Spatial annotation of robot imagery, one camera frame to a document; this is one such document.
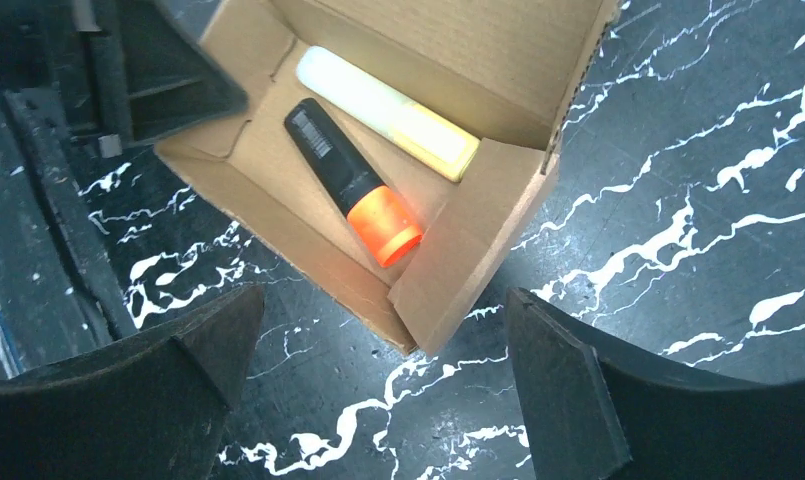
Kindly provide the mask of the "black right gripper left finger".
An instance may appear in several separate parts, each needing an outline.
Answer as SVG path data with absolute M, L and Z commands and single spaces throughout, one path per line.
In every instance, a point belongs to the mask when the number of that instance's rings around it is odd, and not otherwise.
M 0 380 L 0 479 L 204 479 L 240 404 L 262 288 Z

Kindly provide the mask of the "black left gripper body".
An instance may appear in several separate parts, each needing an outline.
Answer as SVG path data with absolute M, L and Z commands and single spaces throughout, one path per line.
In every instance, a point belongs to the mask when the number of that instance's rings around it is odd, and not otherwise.
M 112 92 L 115 1 L 0 1 L 0 90 Z

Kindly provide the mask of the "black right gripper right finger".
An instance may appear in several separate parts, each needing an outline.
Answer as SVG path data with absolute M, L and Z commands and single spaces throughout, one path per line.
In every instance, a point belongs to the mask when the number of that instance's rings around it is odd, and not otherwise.
M 805 379 L 690 367 L 521 288 L 505 324 L 538 478 L 805 479 Z

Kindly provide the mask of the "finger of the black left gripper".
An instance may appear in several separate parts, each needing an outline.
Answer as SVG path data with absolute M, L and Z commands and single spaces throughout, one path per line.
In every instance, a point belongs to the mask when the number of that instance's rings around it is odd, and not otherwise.
M 240 85 L 160 1 L 90 1 L 87 34 L 96 121 L 122 146 L 151 145 L 241 113 Z

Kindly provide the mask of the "brown cardboard box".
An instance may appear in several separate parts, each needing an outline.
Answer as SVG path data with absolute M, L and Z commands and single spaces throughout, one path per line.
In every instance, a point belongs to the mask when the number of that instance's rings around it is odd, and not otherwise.
M 619 12 L 616 1 L 224 1 L 201 45 L 248 110 L 155 151 L 377 335 L 432 355 L 552 191 L 569 106 Z M 313 45 L 481 139 L 455 183 L 329 108 L 425 230 L 394 266 L 376 263 L 285 131 L 308 96 L 295 69 Z

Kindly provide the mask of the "yellow handled tool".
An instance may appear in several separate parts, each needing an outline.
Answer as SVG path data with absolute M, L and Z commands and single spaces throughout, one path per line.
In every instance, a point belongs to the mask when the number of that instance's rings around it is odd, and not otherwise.
M 328 49 L 311 46 L 296 66 L 309 90 L 451 182 L 459 182 L 480 140 Z

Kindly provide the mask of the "red orange handled tool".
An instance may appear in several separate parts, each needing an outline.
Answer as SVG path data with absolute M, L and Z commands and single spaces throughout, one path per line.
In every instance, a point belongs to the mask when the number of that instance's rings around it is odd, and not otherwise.
M 420 243 L 423 229 L 407 205 L 317 100 L 301 100 L 284 127 L 380 267 L 394 265 Z

